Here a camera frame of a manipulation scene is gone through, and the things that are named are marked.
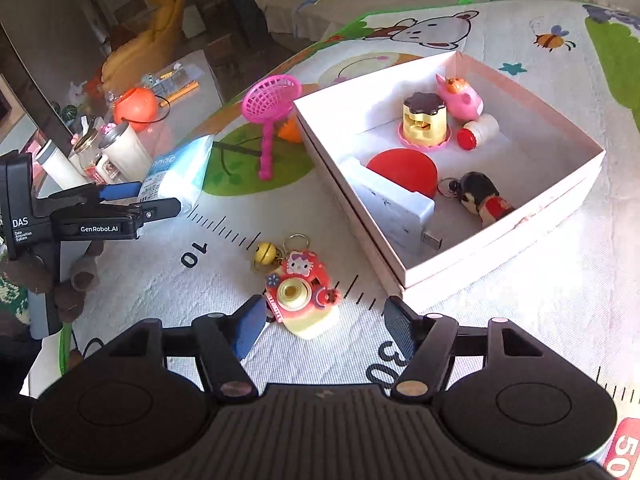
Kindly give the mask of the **gloved left hand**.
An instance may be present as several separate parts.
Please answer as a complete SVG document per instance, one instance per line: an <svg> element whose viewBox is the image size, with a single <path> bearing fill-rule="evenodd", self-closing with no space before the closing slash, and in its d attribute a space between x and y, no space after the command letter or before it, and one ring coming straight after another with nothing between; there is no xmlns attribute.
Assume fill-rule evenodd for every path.
<svg viewBox="0 0 640 480"><path fill-rule="evenodd" d="M104 241L93 240L85 253L70 266L68 279L60 281L33 255L18 260L1 259L1 276L35 294L53 295L55 311L63 323L77 320L85 307L88 292L100 284L96 259L103 254Z"/></svg>

